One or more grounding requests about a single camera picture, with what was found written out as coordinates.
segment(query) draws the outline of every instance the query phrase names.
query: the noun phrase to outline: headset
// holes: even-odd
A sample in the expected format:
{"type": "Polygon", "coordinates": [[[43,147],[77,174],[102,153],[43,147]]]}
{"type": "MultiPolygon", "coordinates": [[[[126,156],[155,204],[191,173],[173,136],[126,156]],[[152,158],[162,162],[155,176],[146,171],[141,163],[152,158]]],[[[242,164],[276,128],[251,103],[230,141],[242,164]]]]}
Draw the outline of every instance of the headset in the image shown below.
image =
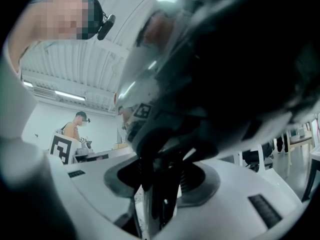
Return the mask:
{"type": "Polygon", "coordinates": [[[109,17],[107,17],[107,15],[103,12],[103,18],[106,19],[106,21],[102,24],[102,27],[98,31],[97,39],[99,41],[105,39],[106,35],[113,27],[116,21],[116,16],[113,14],[110,14],[109,17]]]}
{"type": "Polygon", "coordinates": [[[105,12],[102,10],[102,6],[100,4],[100,2],[98,0],[94,0],[94,2],[99,5],[99,10],[100,13],[103,14],[102,18],[103,20],[100,22],[100,26],[101,28],[98,30],[97,32],[97,39],[99,41],[105,39],[106,35],[108,34],[108,32],[111,30],[111,28],[113,27],[113,25],[116,22],[116,16],[113,14],[110,14],[108,17],[105,14],[105,12]]]}

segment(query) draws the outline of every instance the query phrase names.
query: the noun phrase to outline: vent grille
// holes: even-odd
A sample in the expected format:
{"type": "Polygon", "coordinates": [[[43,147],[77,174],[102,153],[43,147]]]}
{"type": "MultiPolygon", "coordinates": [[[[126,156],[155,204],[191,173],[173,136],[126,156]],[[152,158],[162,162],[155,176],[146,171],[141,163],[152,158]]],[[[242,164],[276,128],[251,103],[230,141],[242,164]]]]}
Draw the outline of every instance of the vent grille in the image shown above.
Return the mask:
{"type": "Polygon", "coordinates": [[[33,93],[34,93],[34,95],[37,95],[40,97],[56,99],[56,93],[52,90],[35,87],[35,88],[33,88],[33,93]]]}
{"type": "Polygon", "coordinates": [[[80,176],[82,174],[86,174],[84,171],[82,170],[76,170],[76,171],[73,171],[73,172],[69,172],[69,177],[70,178],[73,178],[73,177],[77,177],[77,176],[80,176]]]}
{"type": "Polygon", "coordinates": [[[248,199],[268,229],[271,229],[274,225],[281,221],[281,216],[261,194],[249,196],[248,199]]]}
{"type": "Polygon", "coordinates": [[[116,112],[116,108],[113,107],[112,109],[109,109],[108,111],[109,111],[109,112],[116,112]]]}

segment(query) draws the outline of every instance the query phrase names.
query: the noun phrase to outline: floor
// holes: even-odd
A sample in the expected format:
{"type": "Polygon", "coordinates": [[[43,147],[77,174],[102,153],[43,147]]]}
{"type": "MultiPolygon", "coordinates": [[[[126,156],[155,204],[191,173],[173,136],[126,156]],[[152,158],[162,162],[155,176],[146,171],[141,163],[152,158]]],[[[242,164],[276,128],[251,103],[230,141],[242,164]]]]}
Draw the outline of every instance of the floor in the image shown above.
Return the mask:
{"type": "MultiPolygon", "coordinates": [[[[274,150],[273,155],[274,170],[280,175],[281,178],[285,180],[285,182],[292,188],[296,195],[302,199],[307,186],[310,171],[308,146],[304,145],[302,147],[296,147],[293,151],[291,151],[292,166],[290,167],[290,174],[288,178],[288,155],[285,154],[284,150],[282,150],[280,153],[278,153],[277,150],[274,150]]],[[[314,192],[319,183],[320,172],[317,171],[311,194],[314,192]]]]}

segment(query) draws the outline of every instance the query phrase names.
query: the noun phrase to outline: white ceiling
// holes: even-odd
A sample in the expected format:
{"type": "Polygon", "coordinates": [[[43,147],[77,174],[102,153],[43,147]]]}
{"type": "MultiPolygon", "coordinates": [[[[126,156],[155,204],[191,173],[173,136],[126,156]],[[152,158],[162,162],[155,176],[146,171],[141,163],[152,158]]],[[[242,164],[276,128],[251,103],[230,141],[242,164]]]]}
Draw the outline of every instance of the white ceiling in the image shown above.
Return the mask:
{"type": "Polygon", "coordinates": [[[143,20],[154,0],[99,0],[104,12],[116,21],[105,40],[59,40],[41,42],[20,61],[23,79],[35,87],[59,90],[86,98],[60,96],[42,103],[90,113],[114,116],[114,93],[143,20]]]}

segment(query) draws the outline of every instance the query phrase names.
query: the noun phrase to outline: wall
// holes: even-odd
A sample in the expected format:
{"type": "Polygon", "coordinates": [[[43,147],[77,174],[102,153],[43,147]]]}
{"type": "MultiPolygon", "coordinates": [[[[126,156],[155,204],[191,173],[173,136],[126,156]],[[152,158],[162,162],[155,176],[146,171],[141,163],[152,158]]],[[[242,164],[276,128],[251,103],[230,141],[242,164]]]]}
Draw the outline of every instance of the wall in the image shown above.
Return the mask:
{"type": "MultiPolygon", "coordinates": [[[[71,122],[76,112],[78,111],[38,103],[23,130],[22,139],[47,150],[55,130],[71,122]]],[[[86,127],[78,127],[80,138],[88,137],[92,141],[91,146],[95,153],[111,150],[117,143],[116,119],[110,116],[86,114],[91,123],[86,127]]]]}

